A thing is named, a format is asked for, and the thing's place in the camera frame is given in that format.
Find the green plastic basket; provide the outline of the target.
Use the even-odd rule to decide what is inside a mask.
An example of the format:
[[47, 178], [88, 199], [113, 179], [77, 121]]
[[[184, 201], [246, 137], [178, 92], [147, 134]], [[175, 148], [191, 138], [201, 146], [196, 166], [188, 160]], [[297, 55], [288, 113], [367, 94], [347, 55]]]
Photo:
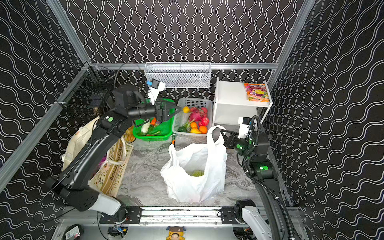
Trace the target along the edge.
[[150, 126], [149, 131], [146, 135], [141, 133], [141, 126], [136, 128], [133, 126], [133, 135], [137, 139], [143, 141], [166, 141], [172, 134], [172, 125], [174, 122], [174, 117], [168, 121], [156, 122], [155, 126]]

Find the white plastic grocery bag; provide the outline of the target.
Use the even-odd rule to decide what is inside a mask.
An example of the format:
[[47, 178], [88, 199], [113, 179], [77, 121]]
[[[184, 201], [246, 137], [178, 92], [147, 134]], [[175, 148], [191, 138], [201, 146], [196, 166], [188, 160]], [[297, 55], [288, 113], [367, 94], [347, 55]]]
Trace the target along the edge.
[[170, 160], [160, 171], [168, 197], [177, 202], [200, 203], [224, 191], [227, 150], [223, 136], [214, 140], [216, 129], [224, 128], [211, 127], [205, 144], [190, 144], [179, 151], [169, 146]]

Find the green cabbage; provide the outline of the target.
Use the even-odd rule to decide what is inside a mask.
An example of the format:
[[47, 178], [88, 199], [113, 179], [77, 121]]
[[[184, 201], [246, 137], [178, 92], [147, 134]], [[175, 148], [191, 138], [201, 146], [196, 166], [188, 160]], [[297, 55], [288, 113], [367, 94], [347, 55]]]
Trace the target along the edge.
[[196, 170], [196, 171], [193, 172], [192, 177], [201, 177], [201, 176], [203, 176], [204, 174], [205, 174], [204, 171], [202, 171], [202, 170]]

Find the cream floral tote bag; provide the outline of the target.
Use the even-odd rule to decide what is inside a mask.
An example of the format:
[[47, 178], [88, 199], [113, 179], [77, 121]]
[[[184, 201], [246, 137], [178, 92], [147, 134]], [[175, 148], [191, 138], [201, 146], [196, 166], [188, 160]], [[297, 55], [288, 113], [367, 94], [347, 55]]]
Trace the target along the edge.
[[[72, 136], [68, 143], [66, 152], [62, 155], [63, 170], [75, 159], [82, 147], [91, 137], [92, 129], [96, 127], [96, 117], [86, 125], [80, 127]], [[120, 189], [123, 175], [128, 166], [130, 156], [134, 146], [132, 142], [136, 139], [133, 135], [133, 128], [126, 130], [123, 136], [107, 151], [92, 178], [88, 181], [88, 185], [101, 193], [110, 197], [116, 197]]]

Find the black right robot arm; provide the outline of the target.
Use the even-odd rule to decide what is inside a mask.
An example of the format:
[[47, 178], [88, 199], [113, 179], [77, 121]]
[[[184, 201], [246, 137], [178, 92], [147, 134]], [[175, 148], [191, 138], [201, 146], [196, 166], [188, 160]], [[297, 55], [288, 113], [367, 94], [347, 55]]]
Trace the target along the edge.
[[239, 200], [233, 211], [222, 210], [222, 222], [235, 220], [244, 227], [241, 240], [298, 240], [287, 205], [280, 190], [278, 174], [268, 157], [268, 136], [261, 130], [260, 117], [240, 117], [239, 131], [221, 130], [224, 145], [236, 151], [236, 159], [245, 176], [259, 192], [267, 217], [252, 200]]

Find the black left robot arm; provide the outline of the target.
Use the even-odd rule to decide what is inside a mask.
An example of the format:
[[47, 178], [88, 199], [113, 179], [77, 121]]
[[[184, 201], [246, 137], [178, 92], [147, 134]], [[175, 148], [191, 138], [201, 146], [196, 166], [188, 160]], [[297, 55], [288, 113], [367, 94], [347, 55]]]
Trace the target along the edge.
[[88, 181], [102, 157], [127, 129], [136, 124], [136, 120], [156, 118], [166, 122], [182, 108], [164, 100], [149, 104], [133, 85], [122, 85], [114, 89], [113, 94], [115, 108], [97, 120], [90, 139], [75, 159], [57, 177], [48, 178], [46, 186], [80, 212], [93, 210], [122, 222], [127, 216], [126, 205], [114, 197], [93, 190]]

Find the white plastic basket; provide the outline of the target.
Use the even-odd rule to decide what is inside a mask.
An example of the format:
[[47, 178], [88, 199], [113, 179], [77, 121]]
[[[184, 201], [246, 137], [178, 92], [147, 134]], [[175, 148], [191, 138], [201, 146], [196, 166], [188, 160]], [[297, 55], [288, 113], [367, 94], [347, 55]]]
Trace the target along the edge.
[[207, 130], [212, 127], [213, 102], [205, 99], [181, 98], [177, 106], [182, 110], [175, 115], [173, 132], [179, 137], [206, 137], [206, 131], [202, 132], [199, 128], [203, 125]]

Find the orange carrot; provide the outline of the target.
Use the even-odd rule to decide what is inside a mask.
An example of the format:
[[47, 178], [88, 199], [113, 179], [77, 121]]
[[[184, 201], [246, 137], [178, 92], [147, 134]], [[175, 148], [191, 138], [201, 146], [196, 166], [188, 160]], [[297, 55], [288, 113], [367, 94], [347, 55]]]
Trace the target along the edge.
[[157, 119], [156, 119], [156, 118], [153, 118], [152, 121], [151, 121], [151, 125], [152, 125], [152, 126], [155, 126], [155, 125], [156, 125], [156, 122], [157, 122]]

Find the pink dragon fruit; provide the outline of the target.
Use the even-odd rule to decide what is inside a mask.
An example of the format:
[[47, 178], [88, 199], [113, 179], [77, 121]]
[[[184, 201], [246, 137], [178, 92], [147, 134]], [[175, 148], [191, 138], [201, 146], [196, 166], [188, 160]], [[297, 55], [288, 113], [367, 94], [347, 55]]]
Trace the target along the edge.
[[188, 121], [185, 124], [185, 127], [188, 129], [191, 126], [192, 122], [200, 122], [200, 120], [203, 117], [207, 117], [207, 116], [208, 116], [207, 108], [202, 107], [199, 109], [199, 108], [192, 107], [190, 108], [190, 115], [189, 115]]

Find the white daikon radish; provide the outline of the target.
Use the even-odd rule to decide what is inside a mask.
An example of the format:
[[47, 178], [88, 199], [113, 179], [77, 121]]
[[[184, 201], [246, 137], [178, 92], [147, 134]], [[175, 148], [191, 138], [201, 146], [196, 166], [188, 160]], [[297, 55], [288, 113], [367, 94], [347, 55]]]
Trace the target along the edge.
[[141, 133], [146, 135], [149, 131], [149, 128], [151, 126], [151, 121], [147, 120], [142, 126], [141, 126]]

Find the orange fruit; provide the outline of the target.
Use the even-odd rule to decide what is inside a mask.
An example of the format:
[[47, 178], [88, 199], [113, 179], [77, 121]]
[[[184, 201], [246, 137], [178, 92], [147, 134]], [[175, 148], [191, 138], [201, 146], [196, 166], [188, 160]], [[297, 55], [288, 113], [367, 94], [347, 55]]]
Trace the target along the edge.
[[202, 133], [202, 134], [206, 134], [208, 132], [208, 128], [206, 126], [200, 126], [199, 127], [199, 131]]

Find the white two-tier shelf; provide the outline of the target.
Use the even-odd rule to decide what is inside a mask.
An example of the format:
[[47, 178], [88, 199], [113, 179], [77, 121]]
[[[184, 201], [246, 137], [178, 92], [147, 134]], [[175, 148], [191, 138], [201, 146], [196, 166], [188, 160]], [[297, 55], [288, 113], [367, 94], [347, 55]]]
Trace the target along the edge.
[[265, 113], [267, 114], [272, 105], [272, 98], [264, 103], [249, 101], [244, 83], [225, 82], [217, 78], [211, 122], [213, 125], [237, 126], [240, 117], [252, 117], [254, 115], [259, 116], [263, 121], [266, 115], [259, 113], [258, 109], [266, 109]]

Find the orange candy bag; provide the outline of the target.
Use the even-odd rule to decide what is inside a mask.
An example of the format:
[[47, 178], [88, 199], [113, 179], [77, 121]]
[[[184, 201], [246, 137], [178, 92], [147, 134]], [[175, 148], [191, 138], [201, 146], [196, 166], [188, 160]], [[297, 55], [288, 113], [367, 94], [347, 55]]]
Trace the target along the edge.
[[244, 83], [247, 98], [252, 102], [269, 103], [269, 94], [265, 84]]

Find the small toy figure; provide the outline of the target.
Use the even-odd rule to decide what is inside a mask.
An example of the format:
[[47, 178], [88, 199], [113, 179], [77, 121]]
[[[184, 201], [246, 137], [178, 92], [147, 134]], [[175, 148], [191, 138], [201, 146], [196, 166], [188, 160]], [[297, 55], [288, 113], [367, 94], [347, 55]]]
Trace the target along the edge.
[[185, 240], [185, 227], [168, 226], [166, 230], [169, 232], [168, 236], [166, 237], [166, 240]]

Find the orange handled tool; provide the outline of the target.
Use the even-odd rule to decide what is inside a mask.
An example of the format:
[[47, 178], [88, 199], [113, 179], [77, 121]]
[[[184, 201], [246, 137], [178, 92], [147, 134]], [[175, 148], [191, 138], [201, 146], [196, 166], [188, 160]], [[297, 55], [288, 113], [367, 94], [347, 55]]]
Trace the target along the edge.
[[171, 135], [171, 137], [172, 137], [172, 145], [176, 145], [176, 137], [177, 137], [177, 134], [172, 134]]

